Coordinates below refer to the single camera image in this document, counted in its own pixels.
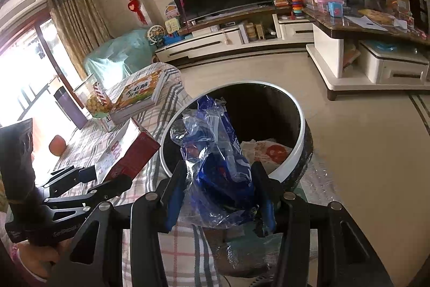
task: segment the sliding glass door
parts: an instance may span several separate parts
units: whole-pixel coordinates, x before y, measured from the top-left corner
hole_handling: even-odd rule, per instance
[[[49,19],[38,26],[21,34],[0,54],[0,124],[8,126],[33,118],[33,167],[36,174],[42,175],[55,165],[56,157],[48,150],[52,138],[58,134],[67,141],[75,129],[54,93],[64,80],[76,88],[81,79],[52,21]]]

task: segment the clear plastic bag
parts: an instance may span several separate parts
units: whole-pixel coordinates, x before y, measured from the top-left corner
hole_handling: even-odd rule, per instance
[[[253,220],[256,206],[251,167],[224,107],[203,96],[188,109],[170,136],[181,146],[189,185],[179,220],[208,228],[229,228]]]

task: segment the screw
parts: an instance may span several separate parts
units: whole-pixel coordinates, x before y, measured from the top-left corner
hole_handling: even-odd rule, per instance
[[[98,205],[98,209],[100,210],[108,210],[110,208],[109,202],[102,202]]]
[[[293,192],[284,192],[284,198],[286,200],[292,201],[295,199],[295,194]]]
[[[330,207],[334,210],[341,210],[342,209],[342,205],[336,201],[330,203]]]
[[[145,195],[145,198],[146,198],[148,201],[155,201],[155,200],[158,198],[158,194],[157,194],[157,192],[148,192],[148,193]]]

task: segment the teal plastic cover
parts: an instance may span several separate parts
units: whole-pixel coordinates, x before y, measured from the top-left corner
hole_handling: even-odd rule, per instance
[[[133,30],[102,44],[84,60],[85,71],[94,74],[105,89],[151,65],[156,47],[149,45],[146,29]]]

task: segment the paper sheet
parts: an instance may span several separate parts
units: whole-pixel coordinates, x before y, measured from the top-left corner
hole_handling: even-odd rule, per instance
[[[386,28],[383,28],[382,26],[379,26],[378,24],[374,23],[367,16],[363,16],[363,17],[345,16],[345,17],[348,20],[350,20],[350,21],[356,23],[357,25],[361,26],[362,28],[368,28],[370,30],[388,31]]]
[[[408,30],[408,23],[405,20],[394,19],[394,27],[401,27],[404,30]]]

